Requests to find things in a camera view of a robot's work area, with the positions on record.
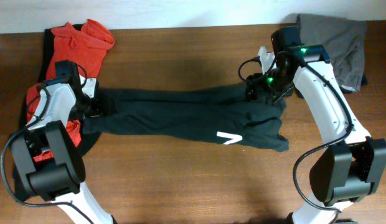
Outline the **black t-shirt white letters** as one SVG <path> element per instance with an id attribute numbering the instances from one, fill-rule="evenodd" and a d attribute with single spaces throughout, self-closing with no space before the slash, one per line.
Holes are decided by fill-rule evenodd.
<path id="1" fill-rule="evenodd" d="M 166 135 L 191 141 L 287 151 L 279 134 L 286 104 L 236 84 L 196 91 L 102 89 L 103 114 L 86 118 L 84 134 Z"/>

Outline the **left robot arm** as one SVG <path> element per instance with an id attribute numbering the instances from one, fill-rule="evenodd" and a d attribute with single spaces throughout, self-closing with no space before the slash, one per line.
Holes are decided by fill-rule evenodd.
<path id="1" fill-rule="evenodd" d="M 55 63 L 55 78 L 38 86 L 39 104 L 31 120 L 4 146 L 10 151 L 22 188 L 43 203 L 61 208 L 74 223 L 114 223 L 88 189 L 85 165 L 67 123 L 102 113 L 96 78 L 79 64 Z"/>

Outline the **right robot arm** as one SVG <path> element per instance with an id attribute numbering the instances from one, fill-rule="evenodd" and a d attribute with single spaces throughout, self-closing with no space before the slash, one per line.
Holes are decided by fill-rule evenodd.
<path id="1" fill-rule="evenodd" d="M 297 90 L 322 138 L 321 157 L 309 172 L 311 194 L 286 222 L 337 223 L 345 208 L 376 193 L 386 167 L 386 141 L 372 138 L 357 120 L 322 45 L 304 45 L 295 26 L 278 29 L 271 42 L 272 52 L 262 47 L 255 57 L 263 71 L 245 79 L 245 96 L 255 100 L 264 90 L 276 102 Z"/>

